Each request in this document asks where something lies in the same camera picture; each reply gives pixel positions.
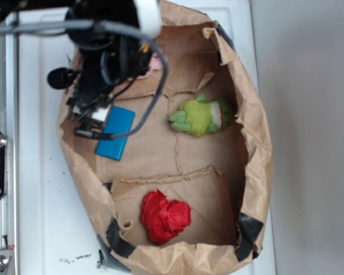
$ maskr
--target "blue block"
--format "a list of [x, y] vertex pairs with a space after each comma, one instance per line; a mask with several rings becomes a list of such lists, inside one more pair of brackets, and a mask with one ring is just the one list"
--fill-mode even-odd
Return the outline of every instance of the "blue block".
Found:
[[[135, 112], [113, 106], [103, 133], [125, 133], [130, 131]], [[106, 158], [120, 160], [126, 145], [127, 137], [98, 142], [96, 154]]]

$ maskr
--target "pink object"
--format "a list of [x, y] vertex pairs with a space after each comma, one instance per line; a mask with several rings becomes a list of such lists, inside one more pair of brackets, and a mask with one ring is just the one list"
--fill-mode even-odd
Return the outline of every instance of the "pink object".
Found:
[[142, 75], [142, 76], [138, 76], [136, 79], [143, 79], [143, 78], [147, 78], [148, 76], [151, 75], [151, 73], [155, 70], [161, 70], [163, 69], [163, 65], [161, 60], [158, 58], [156, 53], [153, 53], [153, 55], [151, 56], [150, 62], [149, 62], [149, 71]]

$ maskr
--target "green plush toy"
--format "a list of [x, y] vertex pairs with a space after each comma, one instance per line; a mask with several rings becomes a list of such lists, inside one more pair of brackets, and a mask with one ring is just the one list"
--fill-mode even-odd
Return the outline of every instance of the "green plush toy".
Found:
[[171, 127], [194, 136], [225, 129], [233, 118], [233, 109], [228, 101], [219, 98], [206, 102], [205, 95], [184, 101], [179, 111], [169, 116]]

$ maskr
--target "brown paper bag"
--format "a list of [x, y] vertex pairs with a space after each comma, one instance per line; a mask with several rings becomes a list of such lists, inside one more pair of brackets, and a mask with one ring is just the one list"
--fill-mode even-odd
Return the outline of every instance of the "brown paper bag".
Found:
[[[95, 154], [97, 141], [73, 135], [64, 94], [58, 135], [79, 196], [115, 268], [134, 274], [228, 274], [262, 250], [272, 184], [272, 145], [264, 108], [239, 57], [216, 21], [160, 2], [157, 43], [170, 74], [144, 127], [130, 136], [121, 161]], [[76, 52], [73, 68], [81, 68]], [[138, 80], [115, 105], [138, 122], [161, 72]], [[190, 97], [226, 97], [236, 119], [202, 137], [175, 132], [167, 116]], [[112, 183], [111, 190], [105, 183]], [[143, 197], [156, 189], [186, 201], [192, 222], [163, 246], [151, 243], [139, 216]]]

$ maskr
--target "white wall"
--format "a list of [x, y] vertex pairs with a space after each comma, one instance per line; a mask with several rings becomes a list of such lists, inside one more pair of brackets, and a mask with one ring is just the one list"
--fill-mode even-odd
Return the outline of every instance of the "white wall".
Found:
[[277, 274], [344, 274], [344, 0], [251, 5]]

